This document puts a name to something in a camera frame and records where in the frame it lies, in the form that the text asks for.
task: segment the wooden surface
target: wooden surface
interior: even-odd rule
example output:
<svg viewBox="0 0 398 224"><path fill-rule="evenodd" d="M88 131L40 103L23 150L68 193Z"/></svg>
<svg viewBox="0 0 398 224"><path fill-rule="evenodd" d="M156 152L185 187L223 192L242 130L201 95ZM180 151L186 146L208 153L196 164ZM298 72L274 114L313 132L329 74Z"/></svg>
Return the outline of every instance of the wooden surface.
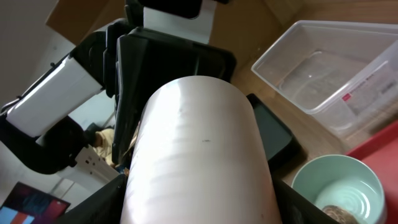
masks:
<svg viewBox="0 0 398 224"><path fill-rule="evenodd" d="M309 4L303 7L293 22L323 20L398 24L397 11L398 1Z"/></svg>
<svg viewBox="0 0 398 224"><path fill-rule="evenodd" d="M268 47L282 30L264 0L234 0L217 4L209 44L234 53L237 68Z"/></svg>
<svg viewBox="0 0 398 224"><path fill-rule="evenodd" d="M264 0L282 25L286 25L299 12L304 0Z"/></svg>
<svg viewBox="0 0 398 224"><path fill-rule="evenodd" d="M377 2L383 0L304 0L307 4L323 4L323 3L347 3L347 2Z"/></svg>
<svg viewBox="0 0 398 224"><path fill-rule="evenodd" d="M277 175L290 185L296 172L306 162L326 154L343 154L349 149L345 143L334 137L312 117L295 107L283 96L280 96L274 89L252 73L250 68L254 62L255 60L249 62L240 71L236 72L231 83L245 95L256 94L292 130L303 147L302 153L279 169L276 173Z"/></svg>
<svg viewBox="0 0 398 224"><path fill-rule="evenodd" d="M125 16L124 0L108 1L100 14L98 14L90 29L88 29L85 37L105 26L106 24L109 24L116 19L124 18Z"/></svg>
<svg viewBox="0 0 398 224"><path fill-rule="evenodd" d="M46 25L78 45L108 1L58 0L47 18Z"/></svg>
<svg viewBox="0 0 398 224"><path fill-rule="evenodd" d="M359 131L344 139L338 139L327 131L311 116L305 114L292 103L280 96L274 89L263 82L251 71L251 66L261 54L269 48L283 30L289 28L298 20L325 21L353 21L378 22L398 24L398 1L366 1L327 4L307 4L297 15L279 31L275 39L264 42L261 50L252 60L238 70L231 83L238 87L245 95L254 93L272 110L293 132L302 146L302 153L286 163L276 174L286 183L291 184L294 175L308 161L326 154L344 154L351 148L367 140L374 133L398 119L398 102L391 108L381 111L381 115L374 120L383 119L379 125L373 121L361 127Z"/></svg>

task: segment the white roll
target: white roll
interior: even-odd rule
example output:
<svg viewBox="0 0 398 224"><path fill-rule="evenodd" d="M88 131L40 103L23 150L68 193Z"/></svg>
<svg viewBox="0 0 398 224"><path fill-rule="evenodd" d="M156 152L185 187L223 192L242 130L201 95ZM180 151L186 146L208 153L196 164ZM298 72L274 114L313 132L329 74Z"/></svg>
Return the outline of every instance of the white roll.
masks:
<svg viewBox="0 0 398 224"><path fill-rule="evenodd" d="M121 223L281 223L254 112L237 88L194 76L151 96Z"/></svg>

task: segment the plastic storage bin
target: plastic storage bin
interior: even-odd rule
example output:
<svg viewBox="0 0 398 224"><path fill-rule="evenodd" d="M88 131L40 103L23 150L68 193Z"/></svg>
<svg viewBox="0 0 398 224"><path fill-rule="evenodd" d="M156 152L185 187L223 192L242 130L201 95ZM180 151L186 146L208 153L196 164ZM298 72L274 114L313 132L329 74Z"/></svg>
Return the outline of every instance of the plastic storage bin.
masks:
<svg viewBox="0 0 398 224"><path fill-rule="evenodd" d="M252 66L282 96L347 136L398 96L398 26L299 21Z"/></svg>

